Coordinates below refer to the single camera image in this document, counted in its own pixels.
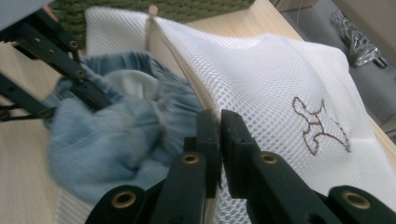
denim fabric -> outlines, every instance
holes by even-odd
[[[87,203],[119,185],[149,189],[163,180],[184,138],[195,136],[202,110],[190,84],[147,52],[82,59],[87,76],[113,105],[91,112],[62,79],[44,102],[57,106],[51,121],[48,166],[56,182]],[[160,81],[158,98],[126,97],[104,78],[138,70]]]

